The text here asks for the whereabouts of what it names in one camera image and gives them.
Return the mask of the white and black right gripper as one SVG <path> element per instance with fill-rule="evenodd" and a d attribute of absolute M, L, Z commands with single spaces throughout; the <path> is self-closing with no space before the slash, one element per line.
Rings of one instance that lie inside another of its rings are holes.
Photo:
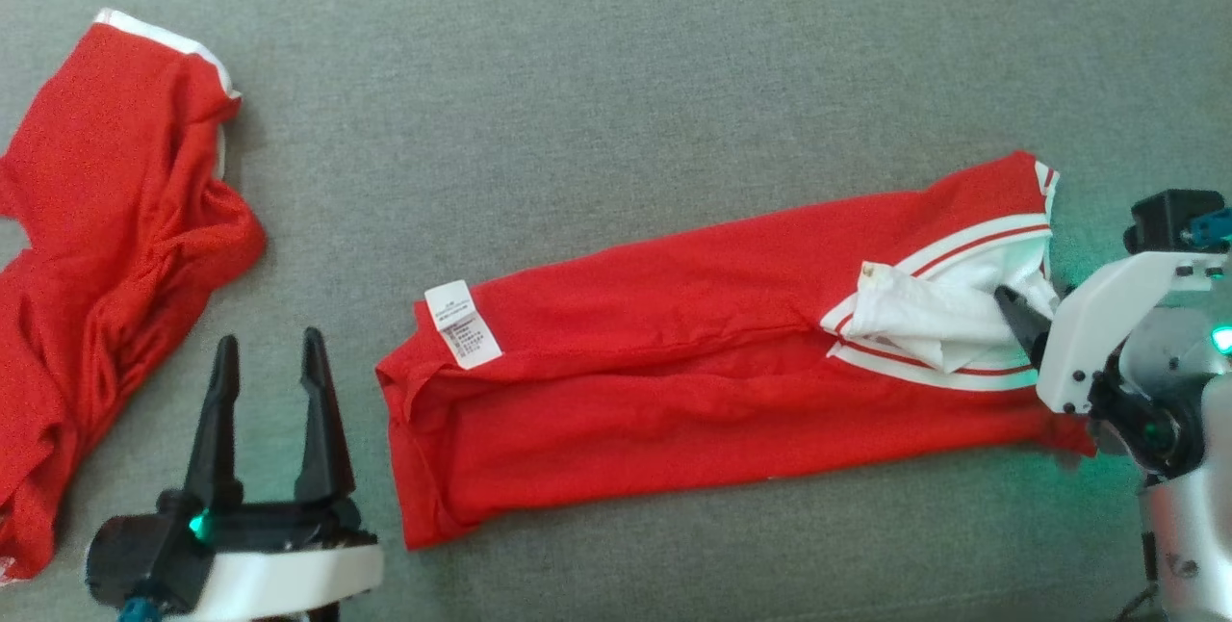
<path fill-rule="evenodd" d="M 1090 413 L 1094 374 L 1109 355 L 1165 296 L 1214 289 L 1207 271 L 1227 259 L 1226 252 L 1145 250 L 1105 264 L 1061 301 L 1052 321 L 1007 285 L 994 289 L 994 301 L 1031 368 L 1039 370 L 1036 394 L 1044 405 L 1055 413 Z"/>

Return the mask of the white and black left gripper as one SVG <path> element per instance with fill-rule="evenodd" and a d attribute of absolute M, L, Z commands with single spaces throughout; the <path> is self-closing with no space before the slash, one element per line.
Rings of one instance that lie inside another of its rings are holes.
<path fill-rule="evenodd" d="M 308 399 L 296 501 L 241 504 L 235 478 L 239 347 L 221 337 L 184 489 L 203 509 L 188 520 L 190 543 L 207 569 L 185 604 L 163 604 L 175 621 L 338 621 L 344 600 L 384 580 L 384 551 L 363 527 L 342 411 L 322 330 L 303 333 L 301 386 Z"/>

